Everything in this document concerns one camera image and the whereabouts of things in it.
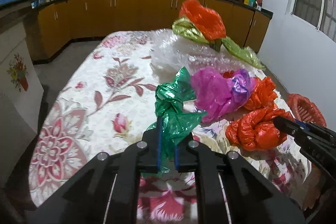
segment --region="magenta plastic bag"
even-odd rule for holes
[[[212,122],[236,111],[247,102],[255,86],[255,80],[245,69],[237,70],[231,78],[224,78],[211,67],[192,75],[190,83],[196,95],[195,105],[207,112],[202,122]]]

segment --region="transparent plastic wrap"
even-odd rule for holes
[[[191,75],[204,67],[218,72],[241,68],[253,72],[251,65],[231,55],[224,47],[216,52],[207,45],[174,34],[171,29],[152,31],[152,41],[152,64],[168,73],[176,73],[182,67],[186,67]]]

